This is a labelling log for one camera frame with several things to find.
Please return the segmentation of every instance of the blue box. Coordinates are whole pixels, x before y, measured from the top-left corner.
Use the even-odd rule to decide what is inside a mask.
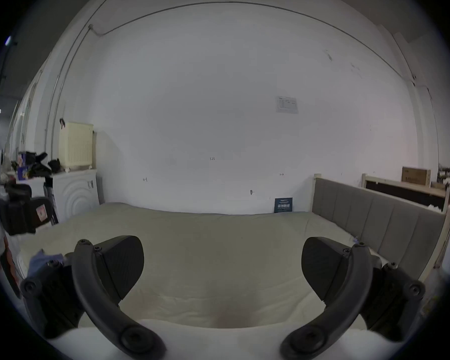
[[[292,212],[292,197],[275,199],[274,213]]]
[[[19,166],[17,169],[18,180],[27,180],[28,179],[28,171],[30,166]]]

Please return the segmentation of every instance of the small poster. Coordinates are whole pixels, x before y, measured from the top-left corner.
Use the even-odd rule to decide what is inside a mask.
[[[274,213],[278,212],[292,212],[292,197],[275,199]]]

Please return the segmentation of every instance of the white bed sheet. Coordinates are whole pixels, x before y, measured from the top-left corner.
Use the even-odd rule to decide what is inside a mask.
[[[145,255],[120,309],[135,320],[211,328],[308,323],[324,303],[302,274],[303,243],[323,236],[353,245],[347,232],[308,212],[174,213],[107,203],[22,240],[20,256],[29,263],[39,249],[66,254],[79,239],[120,235],[138,236]],[[87,316],[80,321],[92,325]],[[354,327],[364,328],[360,317]]]

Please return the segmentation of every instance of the cardboard box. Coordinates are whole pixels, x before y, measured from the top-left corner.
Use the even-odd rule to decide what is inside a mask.
[[[430,169],[402,167],[402,181],[430,186]]]

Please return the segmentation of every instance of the washing machine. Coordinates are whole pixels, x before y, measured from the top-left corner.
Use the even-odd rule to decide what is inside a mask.
[[[100,205],[96,175],[96,169],[87,169],[47,178],[47,195],[52,198],[59,223]]]

